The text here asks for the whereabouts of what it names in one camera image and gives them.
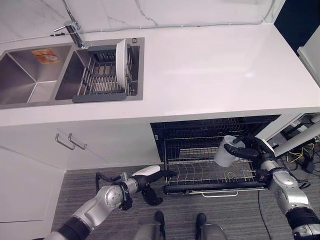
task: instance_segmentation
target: floor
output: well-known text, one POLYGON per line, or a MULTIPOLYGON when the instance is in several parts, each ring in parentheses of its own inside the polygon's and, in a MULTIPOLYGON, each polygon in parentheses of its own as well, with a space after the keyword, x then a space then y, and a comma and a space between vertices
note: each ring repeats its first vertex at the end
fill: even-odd
MULTIPOLYGON (((130 176, 143 166, 114 167, 67 171, 64 176, 52 231, 57 230, 83 203, 95 196, 95 174, 117 176, 126 171, 130 176)), ((320 216, 320 178, 300 169, 293 172, 299 179, 308 179, 311 186, 304 191, 320 216)), ((220 225, 229 240, 268 240, 262 222, 256 191, 240 192, 236 197, 204 198, 202 196, 165 195, 163 180, 152 184, 159 197, 164 199, 159 206, 147 205, 141 194, 133 194, 133 207, 128 211, 115 209, 87 239, 132 240, 139 226, 153 219, 156 211, 162 211, 168 240, 194 240, 195 219, 205 213, 208 222, 220 225)), ((261 211, 273 240, 293 239, 291 228, 276 200, 268 190, 260 192, 261 211)))

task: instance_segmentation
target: black cable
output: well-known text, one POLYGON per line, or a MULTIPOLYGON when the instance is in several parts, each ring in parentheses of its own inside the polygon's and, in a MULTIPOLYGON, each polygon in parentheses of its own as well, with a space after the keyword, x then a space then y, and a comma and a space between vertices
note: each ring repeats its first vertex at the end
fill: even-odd
POLYGON ((310 187, 311 186, 311 183, 310 182, 305 182, 305 183, 303 183, 299 188, 300 189, 306 189, 306 188, 308 188, 308 187, 310 187))
POLYGON ((108 182, 108 183, 113 183, 119 179, 121 179, 120 176, 116 176, 116 177, 107 177, 105 175, 103 175, 101 172, 96 172, 95 173, 95 192, 96 194, 99 192, 100 190, 100 186, 99 186, 99 180, 103 180, 105 182, 108 182))
POLYGON ((269 235, 269 239, 272 240, 271 238, 271 235, 270 235, 270 232, 267 228, 267 225, 265 223, 265 219, 264 219, 264 216, 262 215, 262 212, 261 212, 261 207, 260 207, 260 191, 258 190, 258 206, 259 206, 259 212, 260 212, 260 216, 261 216, 261 219, 262 219, 262 222, 263 222, 263 225, 265 227, 265 230, 267 231, 268 235, 269 235))
MULTIPOLYGON (((304 158, 305 158, 304 161, 308 161, 308 162, 312 163, 313 160, 314 160, 315 154, 317 154, 317 155, 320 157, 320 154, 318 154, 318 153, 320 152, 320 150, 315 151, 315 148, 316 148, 315 143, 314 143, 313 148, 309 148, 309 147, 307 146, 308 144, 302 145, 301 147, 296 147, 296 148, 292 149, 291 151, 292 151, 292 152, 300 152, 301 149, 304 149, 304 150, 305 150, 305 152, 303 153, 303 156, 304 156, 304 158)), ((294 177, 294 178, 297 180, 298 183, 303 183, 303 182, 307 183, 307 182, 308 182, 307 179, 300 180, 300 179, 296 178, 295 175, 293 175, 293 173, 291 172, 291 171, 297 170, 297 169, 298 169, 298 165, 302 166, 302 165, 304 164, 303 162, 298 161, 298 160, 295 160, 295 161, 294 161, 294 163, 295 163, 295 168, 294 168, 294 169, 290 169, 290 168, 287 167, 287 165, 285 164, 285 162, 284 162, 284 160, 282 159, 282 157, 280 157, 279 159, 281 160, 283 166, 289 171, 289 174, 290 174, 292 177, 294 177)), ((309 171, 306 171, 305 169, 304 169, 304 171, 305 171, 306 173, 308 173, 308 174, 312 174, 312 175, 314 175, 314 176, 320 177, 320 174, 316 174, 316 173, 313 173, 313 172, 309 172, 309 171)), ((300 187, 302 187, 302 188, 308 188, 309 186, 310 186, 310 185, 306 185, 306 186, 302 186, 302 185, 301 185, 300 187)))

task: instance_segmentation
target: cabinet door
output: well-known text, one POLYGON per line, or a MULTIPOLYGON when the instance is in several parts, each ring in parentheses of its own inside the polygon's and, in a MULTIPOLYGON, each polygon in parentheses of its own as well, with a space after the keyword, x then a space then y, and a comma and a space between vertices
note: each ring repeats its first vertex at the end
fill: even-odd
POLYGON ((51 229, 64 170, 0 147, 0 239, 26 240, 51 229))
POLYGON ((149 123, 84 121, 65 123, 60 130, 74 134, 110 167, 161 163, 149 123))
POLYGON ((60 169, 85 169, 87 166, 106 164, 101 157, 89 150, 78 147, 71 150, 58 143, 57 133, 59 141, 69 147, 73 146, 68 141, 68 136, 60 132, 55 124, 1 128, 0 146, 60 169))

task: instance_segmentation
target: dishwasher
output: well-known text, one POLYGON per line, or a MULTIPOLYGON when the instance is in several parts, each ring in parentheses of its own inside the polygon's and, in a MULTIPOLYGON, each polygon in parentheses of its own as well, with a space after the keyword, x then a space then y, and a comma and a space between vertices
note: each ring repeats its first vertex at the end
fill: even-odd
POLYGON ((235 158, 232 165, 215 163, 224 136, 256 136, 280 115, 230 117, 151 123, 158 154, 165 170, 165 194, 234 197, 239 191, 257 191, 266 184, 256 178, 254 161, 235 158))

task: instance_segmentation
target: wire dish rack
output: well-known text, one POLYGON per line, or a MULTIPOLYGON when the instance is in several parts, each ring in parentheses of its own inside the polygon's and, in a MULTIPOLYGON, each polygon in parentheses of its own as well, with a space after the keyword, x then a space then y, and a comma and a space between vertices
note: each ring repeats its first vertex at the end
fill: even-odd
POLYGON ((135 94, 133 87, 133 64, 135 57, 131 47, 128 49, 125 87, 118 84, 116 74, 116 50, 104 50, 94 53, 84 69, 74 103, 118 101, 135 94))
POLYGON ((177 173, 166 178, 166 194, 212 191, 259 190, 257 165, 235 158, 230 167, 215 162, 215 153, 225 135, 255 136, 278 116, 219 118, 151 124, 164 168, 177 173))

